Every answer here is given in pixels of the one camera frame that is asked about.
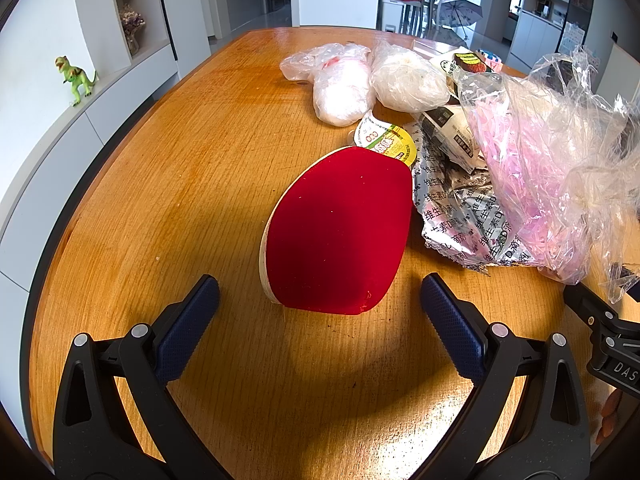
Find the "clear pink cellophane bag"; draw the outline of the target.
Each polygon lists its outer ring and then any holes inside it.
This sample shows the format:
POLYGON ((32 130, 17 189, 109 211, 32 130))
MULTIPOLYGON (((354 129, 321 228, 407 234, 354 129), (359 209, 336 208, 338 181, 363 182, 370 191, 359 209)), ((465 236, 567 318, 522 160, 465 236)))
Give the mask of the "clear pink cellophane bag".
POLYGON ((524 77, 459 75, 458 99, 501 211, 533 265, 610 304, 639 281, 626 259, 639 210, 639 107, 592 88, 590 53, 544 55, 524 77))

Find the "silver foil printed bag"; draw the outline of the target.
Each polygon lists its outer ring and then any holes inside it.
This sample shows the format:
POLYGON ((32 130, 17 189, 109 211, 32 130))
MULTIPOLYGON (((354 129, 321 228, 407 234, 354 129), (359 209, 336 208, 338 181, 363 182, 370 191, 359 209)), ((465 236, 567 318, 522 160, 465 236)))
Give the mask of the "silver foil printed bag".
POLYGON ((459 105, 416 116, 413 203, 428 248, 460 266, 532 266, 533 256, 503 213, 484 157, 459 105))

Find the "red table tennis paddle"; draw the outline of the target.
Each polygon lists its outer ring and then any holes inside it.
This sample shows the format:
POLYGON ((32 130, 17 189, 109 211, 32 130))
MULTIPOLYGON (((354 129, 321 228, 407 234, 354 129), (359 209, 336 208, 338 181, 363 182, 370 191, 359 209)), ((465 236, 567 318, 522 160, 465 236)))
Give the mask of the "red table tennis paddle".
POLYGON ((404 162, 366 148, 326 154, 271 211, 259 249, 262 289, 290 309, 371 310, 396 276, 412 210, 404 162))

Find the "colourful foam puzzle cube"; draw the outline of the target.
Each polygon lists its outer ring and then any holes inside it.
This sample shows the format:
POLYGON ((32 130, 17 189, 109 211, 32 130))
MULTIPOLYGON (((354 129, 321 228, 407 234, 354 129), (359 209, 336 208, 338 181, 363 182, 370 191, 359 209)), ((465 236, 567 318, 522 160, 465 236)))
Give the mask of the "colourful foam puzzle cube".
POLYGON ((456 52, 454 62, 470 73, 500 73, 503 68, 501 58, 484 50, 456 52))

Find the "yellow foil lid cup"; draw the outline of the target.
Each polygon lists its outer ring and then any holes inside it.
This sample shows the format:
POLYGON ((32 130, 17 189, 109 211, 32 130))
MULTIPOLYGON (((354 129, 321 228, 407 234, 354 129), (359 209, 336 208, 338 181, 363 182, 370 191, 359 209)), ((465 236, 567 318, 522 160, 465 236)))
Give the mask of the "yellow foil lid cup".
POLYGON ((409 168, 418 154, 416 144, 405 128, 383 122, 373 115, 373 110, 368 110, 348 134, 348 144, 400 160, 409 168))

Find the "clear plastic bag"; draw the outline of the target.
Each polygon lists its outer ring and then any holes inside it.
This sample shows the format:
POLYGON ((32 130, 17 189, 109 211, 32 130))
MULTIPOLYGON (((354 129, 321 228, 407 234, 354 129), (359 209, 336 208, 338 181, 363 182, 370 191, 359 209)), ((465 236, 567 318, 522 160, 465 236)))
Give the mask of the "clear plastic bag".
POLYGON ((419 114, 450 98, 445 74, 413 50, 379 41, 372 51, 370 85, 390 110, 419 114))

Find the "plastic bag with red print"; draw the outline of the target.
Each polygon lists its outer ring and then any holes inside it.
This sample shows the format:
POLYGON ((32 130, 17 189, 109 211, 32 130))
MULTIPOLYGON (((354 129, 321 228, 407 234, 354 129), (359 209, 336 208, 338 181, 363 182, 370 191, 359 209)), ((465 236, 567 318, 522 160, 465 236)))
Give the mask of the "plastic bag with red print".
POLYGON ((374 107, 370 53, 362 44, 331 42, 288 56, 280 70, 287 80, 312 84, 314 112, 322 122, 347 127, 374 107))

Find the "white sideboard cabinet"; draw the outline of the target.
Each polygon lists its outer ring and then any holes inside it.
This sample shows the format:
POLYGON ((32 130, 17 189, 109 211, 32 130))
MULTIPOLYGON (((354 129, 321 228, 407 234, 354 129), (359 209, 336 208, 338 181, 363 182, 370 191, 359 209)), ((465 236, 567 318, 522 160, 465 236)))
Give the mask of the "white sideboard cabinet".
POLYGON ((178 78, 167 40, 68 108, 29 153, 1 201, 1 406, 22 438, 21 350, 32 281, 56 220, 106 142, 154 92, 178 78))

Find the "green toy dinosaur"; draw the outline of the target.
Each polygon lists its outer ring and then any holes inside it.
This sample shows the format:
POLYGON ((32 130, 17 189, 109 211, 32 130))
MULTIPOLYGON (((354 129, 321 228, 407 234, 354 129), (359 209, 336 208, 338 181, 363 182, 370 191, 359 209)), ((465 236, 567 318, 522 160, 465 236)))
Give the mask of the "green toy dinosaur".
POLYGON ((56 69, 63 75, 64 84, 70 84, 73 96, 73 106, 79 105, 83 96, 91 96, 98 80, 98 73, 90 79, 80 67, 73 66, 66 56, 58 56, 54 60, 56 69))

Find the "dried flower vase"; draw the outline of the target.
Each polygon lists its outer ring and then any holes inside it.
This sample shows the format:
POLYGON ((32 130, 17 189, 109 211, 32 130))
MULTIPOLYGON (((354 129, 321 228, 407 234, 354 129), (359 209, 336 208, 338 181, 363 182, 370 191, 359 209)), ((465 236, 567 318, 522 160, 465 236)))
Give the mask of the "dried flower vase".
POLYGON ((130 4, 125 4, 119 10, 119 19, 129 53, 135 55, 140 49, 137 32, 145 26, 145 19, 142 14, 134 10, 130 4))

